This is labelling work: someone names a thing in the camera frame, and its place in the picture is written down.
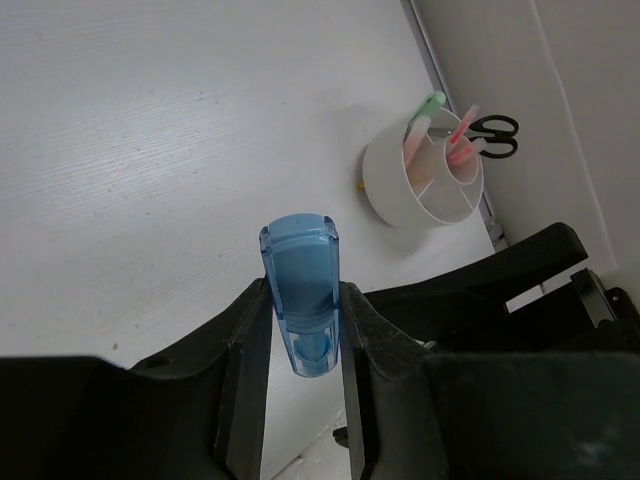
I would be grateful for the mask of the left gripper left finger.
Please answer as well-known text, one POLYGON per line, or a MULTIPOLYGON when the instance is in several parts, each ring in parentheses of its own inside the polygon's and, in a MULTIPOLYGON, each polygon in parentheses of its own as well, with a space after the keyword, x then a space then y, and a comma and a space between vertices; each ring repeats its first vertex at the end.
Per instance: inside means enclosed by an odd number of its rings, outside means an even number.
POLYGON ((272 337, 267 283, 125 369, 90 356, 1 362, 5 479, 256 479, 272 337))

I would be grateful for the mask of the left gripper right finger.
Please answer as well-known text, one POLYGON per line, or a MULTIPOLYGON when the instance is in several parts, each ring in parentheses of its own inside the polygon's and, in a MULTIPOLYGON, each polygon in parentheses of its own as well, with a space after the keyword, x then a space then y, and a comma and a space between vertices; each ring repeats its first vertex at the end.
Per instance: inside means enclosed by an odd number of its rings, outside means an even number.
POLYGON ((340 294, 353 478, 638 477, 637 355, 433 354, 340 294))

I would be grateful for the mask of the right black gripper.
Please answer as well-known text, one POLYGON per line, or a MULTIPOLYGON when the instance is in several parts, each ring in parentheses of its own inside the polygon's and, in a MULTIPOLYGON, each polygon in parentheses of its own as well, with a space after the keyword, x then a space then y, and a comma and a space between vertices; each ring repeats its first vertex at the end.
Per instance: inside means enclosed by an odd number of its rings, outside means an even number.
POLYGON ((639 352, 639 312, 623 289, 589 269, 504 314, 506 303, 588 258, 577 233, 556 222, 475 263, 422 282, 371 291, 373 308, 436 353, 639 352), (500 317, 482 319, 485 316, 500 317))

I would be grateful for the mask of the blue capped marker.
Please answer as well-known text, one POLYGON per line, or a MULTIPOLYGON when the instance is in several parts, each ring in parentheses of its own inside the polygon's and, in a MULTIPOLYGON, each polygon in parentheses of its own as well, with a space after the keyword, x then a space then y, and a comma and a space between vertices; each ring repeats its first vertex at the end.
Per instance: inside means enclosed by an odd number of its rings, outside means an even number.
POLYGON ((281 217, 259 234, 261 257, 295 374, 317 378, 339 359, 339 235, 314 213, 281 217))

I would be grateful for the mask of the orange pen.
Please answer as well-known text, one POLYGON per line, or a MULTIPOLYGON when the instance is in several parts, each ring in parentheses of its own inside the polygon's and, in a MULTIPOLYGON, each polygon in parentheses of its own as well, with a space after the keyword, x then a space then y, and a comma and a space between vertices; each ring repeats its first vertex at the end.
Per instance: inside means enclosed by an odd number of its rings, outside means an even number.
POLYGON ((484 138, 477 138, 468 145, 461 147, 455 151, 452 151, 448 156, 448 164, 453 166, 463 165, 470 159, 475 158, 481 151, 487 146, 487 142, 484 138))

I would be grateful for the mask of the red pink pen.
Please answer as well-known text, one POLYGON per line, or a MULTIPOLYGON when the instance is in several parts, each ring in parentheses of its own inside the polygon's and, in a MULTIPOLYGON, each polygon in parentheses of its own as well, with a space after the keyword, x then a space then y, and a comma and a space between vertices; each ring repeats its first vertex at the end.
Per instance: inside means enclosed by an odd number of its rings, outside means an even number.
POLYGON ((449 138, 449 145, 451 147, 455 147, 458 144, 460 138, 469 129, 471 123, 475 120, 478 114, 478 110, 479 110, 479 106, 477 104, 474 104, 469 108, 469 110, 462 117, 460 123, 458 124, 458 126, 456 127, 456 129, 453 131, 453 133, 449 138))

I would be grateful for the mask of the orange pink highlighter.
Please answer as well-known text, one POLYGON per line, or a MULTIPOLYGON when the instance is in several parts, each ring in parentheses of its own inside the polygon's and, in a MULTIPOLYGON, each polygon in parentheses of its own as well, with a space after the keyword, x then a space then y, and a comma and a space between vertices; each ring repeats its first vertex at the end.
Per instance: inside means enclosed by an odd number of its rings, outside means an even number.
POLYGON ((421 116, 409 127, 403 143, 405 167, 408 167, 411 164, 415 154, 426 139, 430 126, 431 118, 428 116, 421 116))

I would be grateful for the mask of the black handled scissors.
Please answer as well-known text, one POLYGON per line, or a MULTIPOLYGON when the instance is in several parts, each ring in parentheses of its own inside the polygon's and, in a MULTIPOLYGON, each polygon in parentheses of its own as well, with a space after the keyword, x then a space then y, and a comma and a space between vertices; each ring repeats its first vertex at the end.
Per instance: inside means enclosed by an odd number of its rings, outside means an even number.
MULTIPOLYGON (((453 131, 456 129, 461 120, 454 121, 453 131)), ((428 134, 434 138, 446 138, 451 134, 444 137, 435 137, 431 135, 431 129, 435 126, 435 121, 432 121, 432 125, 428 130, 428 134)), ((461 147, 464 147, 477 138, 484 138, 487 142, 486 148, 478 155, 487 159, 507 159, 512 157, 519 149, 517 141, 517 134, 519 133, 519 123, 507 115, 492 114, 479 116, 477 114, 475 120, 471 123, 469 129, 460 138, 458 144, 455 147, 447 145, 447 153, 450 154, 461 147)))

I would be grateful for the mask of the green highlighter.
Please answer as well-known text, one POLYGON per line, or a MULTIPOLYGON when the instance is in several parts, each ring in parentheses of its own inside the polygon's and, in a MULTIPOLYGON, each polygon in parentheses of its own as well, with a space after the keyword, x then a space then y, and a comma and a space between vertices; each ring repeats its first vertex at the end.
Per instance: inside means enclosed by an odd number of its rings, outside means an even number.
POLYGON ((422 117, 432 118, 447 102, 447 96, 442 91, 432 92, 418 107, 415 114, 409 120, 408 125, 412 126, 422 117))

